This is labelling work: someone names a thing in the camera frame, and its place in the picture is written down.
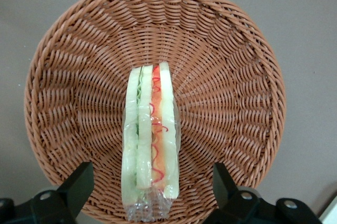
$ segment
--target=wrapped sandwich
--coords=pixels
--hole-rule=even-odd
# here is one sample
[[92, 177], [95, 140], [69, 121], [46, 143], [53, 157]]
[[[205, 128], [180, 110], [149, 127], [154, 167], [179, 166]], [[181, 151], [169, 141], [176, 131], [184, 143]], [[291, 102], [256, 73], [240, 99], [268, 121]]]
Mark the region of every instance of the wrapped sandwich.
[[179, 195], [180, 120], [168, 66], [134, 68], [128, 79], [121, 181], [129, 220], [167, 218]]

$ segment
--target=gray background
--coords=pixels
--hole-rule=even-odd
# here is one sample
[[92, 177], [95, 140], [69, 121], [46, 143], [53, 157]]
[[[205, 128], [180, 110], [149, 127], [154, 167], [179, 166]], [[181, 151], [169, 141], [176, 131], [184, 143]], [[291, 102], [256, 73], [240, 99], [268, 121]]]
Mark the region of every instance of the gray background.
[[[50, 184], [30, 148], [23, 97], [44, 33], [78, 0], [0, 0], [0, 197], [21, 203]], [[231, 0], [256, 22], [280, 63], [288, 112], [281, 147], [258, 191], [316, 213], [337, 191], [337, 0]], [[79, 223], [98, 223], [80, 214]]]

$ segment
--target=black clamp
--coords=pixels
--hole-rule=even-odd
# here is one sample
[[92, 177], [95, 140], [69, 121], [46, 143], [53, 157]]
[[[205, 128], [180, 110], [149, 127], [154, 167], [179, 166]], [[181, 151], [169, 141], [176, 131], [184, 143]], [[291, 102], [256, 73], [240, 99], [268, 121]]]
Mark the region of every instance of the black clamp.
[[213, 191], [219, 209], [204, 224], [322, 224], [299, 200], [282, 198], [274, 206], [250, 190], [239, 190], [221, 163], [213, 166]]
[[83, 162], [57, 190], [43, 191], [19, 206], [11, 199], [0, 199], [0, 223], [76, 223], [93, 189], [93, 165]]

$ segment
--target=metal screw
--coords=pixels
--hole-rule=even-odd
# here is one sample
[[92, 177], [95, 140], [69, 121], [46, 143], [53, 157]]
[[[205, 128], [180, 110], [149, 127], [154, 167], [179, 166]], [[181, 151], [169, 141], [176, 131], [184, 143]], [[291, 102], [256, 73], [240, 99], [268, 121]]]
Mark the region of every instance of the metal screw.
[[284, 204], [286, 205], [286, 207], [289, 207], [291, 209], [296, 209], [297, 208], [297, 205], [295, 204], [295, 202], [291, 201], [291, 200], [286, 200], [284, 202]]
[[241, 193], [241, 197], [247, 200], [251, 200], [253, 198], [253, 196], [249, 192], [246, 192], [246, 191]]
[[45, 200], [51, 196], [50, 192], [46, 192], [40, 196], [40, 200]]

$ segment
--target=wicker basket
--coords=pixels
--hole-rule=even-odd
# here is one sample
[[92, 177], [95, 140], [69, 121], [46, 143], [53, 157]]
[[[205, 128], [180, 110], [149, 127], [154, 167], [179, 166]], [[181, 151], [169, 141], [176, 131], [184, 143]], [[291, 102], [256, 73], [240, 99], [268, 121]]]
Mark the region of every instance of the wicker basket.
[[285, 92], [273, 51], [228, 0], [80, 0], [45, 34], [25, 91], [28, 136], [48, 179], [94, 164], [90, 216], [127, 223], [122, 113], [133, 67], [168, 61], [181, 121], [180, 196], [165, 223], [216, 207], [212, 165], [256, 187], [279, 147]]

